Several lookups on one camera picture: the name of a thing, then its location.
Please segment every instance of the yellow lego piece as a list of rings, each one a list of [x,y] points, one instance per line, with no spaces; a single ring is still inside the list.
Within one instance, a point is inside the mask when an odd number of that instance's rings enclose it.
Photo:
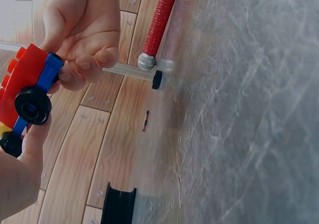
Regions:
[[[0,135],[8,131],[12,131],[12,129],[0,122]]]

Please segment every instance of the black curved ramp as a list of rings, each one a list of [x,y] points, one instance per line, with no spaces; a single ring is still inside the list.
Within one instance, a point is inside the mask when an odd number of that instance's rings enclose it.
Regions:
[[[104,200],[101,224],[131,224],[136,196],[136,188],[122,192],[108,183]]]

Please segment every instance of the toy car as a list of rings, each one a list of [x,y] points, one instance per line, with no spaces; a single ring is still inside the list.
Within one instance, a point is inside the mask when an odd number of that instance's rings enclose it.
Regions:
[[[52,106],[47,96],[64,62],[31,44],[20,48],[7,67],[0,89],[0,146],[14,156],[22,153],[21,135],[28,123],[44,124]]]

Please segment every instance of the black toy wheel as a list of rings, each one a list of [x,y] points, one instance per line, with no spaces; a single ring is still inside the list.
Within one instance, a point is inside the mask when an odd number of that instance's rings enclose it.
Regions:
[[[157,70],[155,72],[154,78],[153,78],[153,85],[152,85],[152,89],[153,90],[158,90],[160,88],[160,83],[161,83],[161,79],[163,77],[163,72]]]
[[[4,132],[2,134],[0,146],[6,153],[16,158],[22,153],[22,140],[13,132]]]
[[[25,87],[15,97],[16,112],[28,123],[44,124],[50,115],[52,105],[45,91],[38,87]]]

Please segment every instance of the toy track piece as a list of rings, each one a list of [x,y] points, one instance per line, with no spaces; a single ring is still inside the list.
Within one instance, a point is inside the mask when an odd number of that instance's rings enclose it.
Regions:
[[[16,112],[28,123],[44,124],[51,113],[52,104],[47,94],[38,87],[25,87],[14,100]]]
[[[101,224],[131,224],[136,188],[131,192],[115,190],[108,183]]]
[[[2,134],[0,146],[6,153],[15,158],[22,154],[22,140],[13,132],[4,132]]]

